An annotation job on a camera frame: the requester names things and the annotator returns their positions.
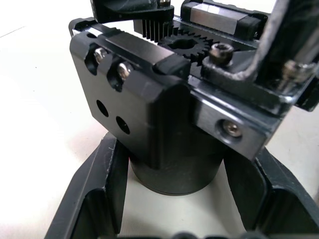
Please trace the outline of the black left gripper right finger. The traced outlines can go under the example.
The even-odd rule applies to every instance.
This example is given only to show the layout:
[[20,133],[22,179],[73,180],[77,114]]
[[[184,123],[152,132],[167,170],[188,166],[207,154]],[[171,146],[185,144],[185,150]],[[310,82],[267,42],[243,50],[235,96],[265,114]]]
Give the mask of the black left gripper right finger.
[[228,184],[246,231],[267,238],[319,237],[319,207],[294,174],[267,149],[253,160],[226,153]]

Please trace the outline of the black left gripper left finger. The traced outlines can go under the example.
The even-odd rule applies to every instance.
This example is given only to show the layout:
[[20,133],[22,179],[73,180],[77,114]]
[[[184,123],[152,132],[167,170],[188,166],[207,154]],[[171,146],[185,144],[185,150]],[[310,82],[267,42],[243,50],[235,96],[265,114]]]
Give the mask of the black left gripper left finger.
[[115,239],[121,231],[129,152],[106,135],[72,177],[48,239]]

